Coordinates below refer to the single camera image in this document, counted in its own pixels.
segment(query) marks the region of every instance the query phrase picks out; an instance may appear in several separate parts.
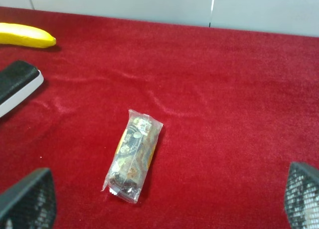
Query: banana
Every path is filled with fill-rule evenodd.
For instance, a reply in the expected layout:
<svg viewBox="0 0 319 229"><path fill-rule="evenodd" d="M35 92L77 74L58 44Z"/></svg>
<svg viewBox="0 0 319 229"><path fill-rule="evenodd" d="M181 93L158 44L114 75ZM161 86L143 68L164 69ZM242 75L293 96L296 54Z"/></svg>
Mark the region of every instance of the banana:
<svg viewBox="0 0 319 229"><path fill-rule="evenodd" d="M0 23L0 44L46 48L56 40L44 30L20 24Z"/></svg>

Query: red carpet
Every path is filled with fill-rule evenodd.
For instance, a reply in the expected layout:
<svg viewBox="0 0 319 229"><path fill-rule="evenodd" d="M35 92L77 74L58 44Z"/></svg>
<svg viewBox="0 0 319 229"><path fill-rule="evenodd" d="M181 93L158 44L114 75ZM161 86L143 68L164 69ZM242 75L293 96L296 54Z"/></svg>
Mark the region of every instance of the red carpet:
<svg viewBox="0 0 319 229"><path fill-rule="evenodd" d="M0 8L57 46L0 46L45 84L0 119L0 191L38 167L56 229L288 229L289 164L319 167L319 38ZM140 201L100 192L128 109L164 128Z"/></svg>

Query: wrapped snack bar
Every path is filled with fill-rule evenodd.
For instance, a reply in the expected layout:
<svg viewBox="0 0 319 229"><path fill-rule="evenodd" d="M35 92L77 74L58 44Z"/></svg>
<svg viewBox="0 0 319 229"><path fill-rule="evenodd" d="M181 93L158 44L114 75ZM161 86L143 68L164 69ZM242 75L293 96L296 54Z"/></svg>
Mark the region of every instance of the wrapped snack bar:
<svg viewBox="0 0 319 229"><path fill-rule="evenodd" d="M163 124L147 114L129 113L102 191L109 186L112 194L137 203Z"/></svg>

